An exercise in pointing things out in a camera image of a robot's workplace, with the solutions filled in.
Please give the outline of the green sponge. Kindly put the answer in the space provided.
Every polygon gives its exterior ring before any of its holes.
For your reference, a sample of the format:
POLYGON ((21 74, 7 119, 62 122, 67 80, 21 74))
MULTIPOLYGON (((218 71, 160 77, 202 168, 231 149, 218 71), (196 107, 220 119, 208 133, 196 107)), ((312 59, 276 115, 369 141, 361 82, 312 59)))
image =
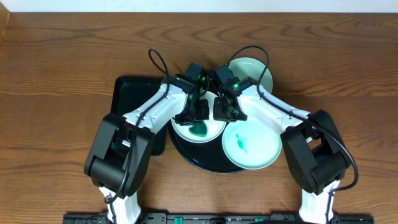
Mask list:
POLYGON ((188 129, 189 133, 204 138, 207 135, 208 129, 204 122, 194 124, 188 129))

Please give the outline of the white plate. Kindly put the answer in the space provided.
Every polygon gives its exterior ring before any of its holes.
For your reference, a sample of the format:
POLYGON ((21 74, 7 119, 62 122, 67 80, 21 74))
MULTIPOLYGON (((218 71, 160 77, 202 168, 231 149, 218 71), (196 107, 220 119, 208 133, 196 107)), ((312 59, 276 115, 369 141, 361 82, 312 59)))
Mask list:
POLYGON ((208 129, 207 135, 204 138, 194 136, 189 133, 188 129, 193 126, 181 126, 177 124, 174 120, 172 120, 172 126, 174 131, 184 140, 193 143, 205 143, 216 139, 226 127, 226 122, 224 121, 217 121, 213 119, 213 105, 214 99, 217 97, 216 94, 208 91, 201 99, 208 100, 209 109, 210 109, 210 117, 209 120, 203 121, 208 129))

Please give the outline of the mint green plate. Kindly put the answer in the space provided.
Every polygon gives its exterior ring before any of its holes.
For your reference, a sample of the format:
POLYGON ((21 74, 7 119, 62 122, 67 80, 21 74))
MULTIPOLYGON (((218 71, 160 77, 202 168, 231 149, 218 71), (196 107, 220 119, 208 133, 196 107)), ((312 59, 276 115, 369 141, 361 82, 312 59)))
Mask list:
POLYGON ((271 165, 279 157, 282 141, 270 127, 256 119, 249 119, 226 126, 222 147, 233 164, 256 170, 271 165))
MULTIPOLYGON (((238 77, 240 80, 246 77, 251 77, 258 81, 261 73, 265 68, 265 65, 257 59, 250 57, 241 57, 233 59, 229 63, 228 67, 232 71, 234 76, 238 77)), ((269 69, 267 69, 267 71, 265 72, 260 83, 265 88, 265 90, 267 90, 269 93, 272 93, 274 82, 271 71, 269 69)))

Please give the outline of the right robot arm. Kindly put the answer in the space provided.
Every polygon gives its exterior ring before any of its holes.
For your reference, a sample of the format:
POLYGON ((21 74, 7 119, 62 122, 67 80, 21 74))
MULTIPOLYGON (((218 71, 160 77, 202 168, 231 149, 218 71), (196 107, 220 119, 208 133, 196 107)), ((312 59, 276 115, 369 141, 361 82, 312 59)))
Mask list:
POLYGON ((258 169, 284 151, 289 171, 302 188, 301 219, 331 223, 335 193, 358 182, 358 166, 347 150, 334 120, 323 110, 312 114, 270 94, 263 86, 234 84, 222 88, 213 105, 215 120, 229 124, 223 134, 227 156, 251 153, 261 164, 233 163, 258 169))

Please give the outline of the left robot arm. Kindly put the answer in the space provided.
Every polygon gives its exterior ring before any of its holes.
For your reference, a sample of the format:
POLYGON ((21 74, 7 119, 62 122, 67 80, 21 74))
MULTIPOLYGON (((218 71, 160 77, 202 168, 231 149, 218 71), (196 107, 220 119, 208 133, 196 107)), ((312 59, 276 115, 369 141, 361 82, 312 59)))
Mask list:
POLYGON ((147 172, 155 135, 171 119, 181 126, 208 120, 208 102, 200 98, 202 84, 201 77, 165 78, 143 105, 123 116, 109 113, 100 122, 84 173, 104 194, 111 223, 138 220, 137 190, 147 172))

